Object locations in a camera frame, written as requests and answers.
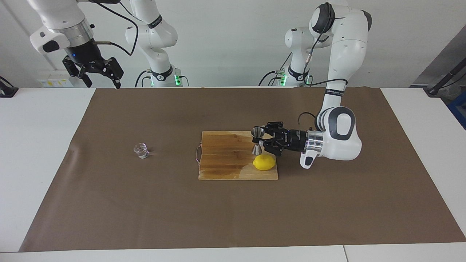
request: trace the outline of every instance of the table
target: table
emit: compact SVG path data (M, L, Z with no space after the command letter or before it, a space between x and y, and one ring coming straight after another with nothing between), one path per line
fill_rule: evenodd
M466 232L465 130L437 98L421 89L382 89L413 147L463 233ZM301 248L218 248L172 250L63 251L15 254L66 153L94 89L22 89L0 100L1 261L89 261L128 258L164 261L460 261L466 243L325 246Z

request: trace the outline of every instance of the clear glass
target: clear glass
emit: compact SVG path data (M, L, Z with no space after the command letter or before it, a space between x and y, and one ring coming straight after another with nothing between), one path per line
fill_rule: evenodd
M134 146L134 153L140 158L144 159L149 156L149 151L147 150L147 146L144 143L139 143Z

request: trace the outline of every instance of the lemon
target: lemon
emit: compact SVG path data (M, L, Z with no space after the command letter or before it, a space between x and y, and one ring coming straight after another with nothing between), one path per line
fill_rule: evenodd
M275 166L275 159L271 155L258 155L253 165L259 170L266 171Z

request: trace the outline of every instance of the brown paper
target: brown paper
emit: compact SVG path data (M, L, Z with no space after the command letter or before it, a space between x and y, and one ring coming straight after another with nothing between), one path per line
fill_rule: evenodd
M198 181L202 131L297 129L323 91L98 89L21 251L466 241L379 89L343 98L357 159L305 170L285 152L277 181ZM132 151L139 142L147 159Z

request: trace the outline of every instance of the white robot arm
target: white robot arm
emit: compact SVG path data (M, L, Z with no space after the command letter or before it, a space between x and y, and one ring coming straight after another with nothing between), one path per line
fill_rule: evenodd
M71 76L92 85L86 73L99 73L108 77L118 89L123 76L118 61L103 59L94 41L92 27L76 0L27 0L41 17L43 26L30 36L34 48L41 54L65 49L63 64ZM116 4L119 0L99 0L99 3Z
M314 48L327 47L332 43L332 37L320 39ZM308 27L293 28L285 34L285 44L293 53L291 63L285 71L287 86L303 86L304 76L307 76L309 71L304 75L304 66L306 64L307 51L312 48L317 38L311 35Z
M371 15L348 6L321 4L309 22L311 34L321 39L333 37L328 80L322 108L316 118L316 128L324 129L325 111L338 107L347 81L361 67L366 56L368 32L372 25Z
M161 49L177 43L176 30L162 18L154 0L130 0L130 3L134 16L144 23L140 26L137 48L149 61L152 85L181 86L181 71L170 64L167 53ZM132 42L135 35L135 28L130 27L126 30L128 43Z
M367 35L372 23L369 13L348 6L320 5L314 12L309 29L297 28L287 33L287 46L293 50L288 68L287 82L303 81L304 54L307 49L325 47L332 43L329 81L322 109L316 117L316 131L288 130L283 122L269 122L261 128L270 139L254 137L253 142L264 146L265 151L280 156L283 150L301 152L300 164L310 168L316 157L335 160L353 160L361 152L362 142L356 130L354 113L340 106L347 80L361 67L367 47Z

